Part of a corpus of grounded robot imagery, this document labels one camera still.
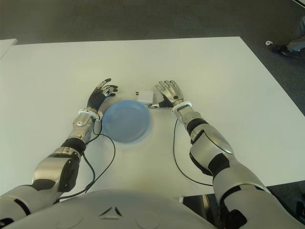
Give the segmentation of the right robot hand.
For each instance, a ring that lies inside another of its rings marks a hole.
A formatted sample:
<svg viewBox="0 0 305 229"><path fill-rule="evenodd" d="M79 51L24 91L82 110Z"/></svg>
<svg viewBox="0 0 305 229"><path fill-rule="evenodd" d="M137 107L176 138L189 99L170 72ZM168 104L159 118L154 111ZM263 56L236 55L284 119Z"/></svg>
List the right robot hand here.
<svg viewBox="0 0 305 229"><path fill-rule="evenodd" d="M149 109L173 108L177 104L184 101L183 93L174 80L159 81L156 88L162 95L163 100L161 102L148 105Z"/></svg>

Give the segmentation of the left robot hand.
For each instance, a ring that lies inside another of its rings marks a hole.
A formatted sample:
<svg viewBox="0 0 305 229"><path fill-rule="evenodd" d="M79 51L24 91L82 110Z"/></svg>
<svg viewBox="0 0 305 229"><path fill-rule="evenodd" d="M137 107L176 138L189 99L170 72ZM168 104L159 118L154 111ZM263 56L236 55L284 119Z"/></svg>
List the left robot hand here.
<svg viewBox="0 0 305 229"><path fill-rule="evenodd" d="M107 78L95 87L88 99L87 108L98 111L106 98L114 97L116 95L116 92L118 92L118 86L109 84L111 80L111 78Z"/></svg>

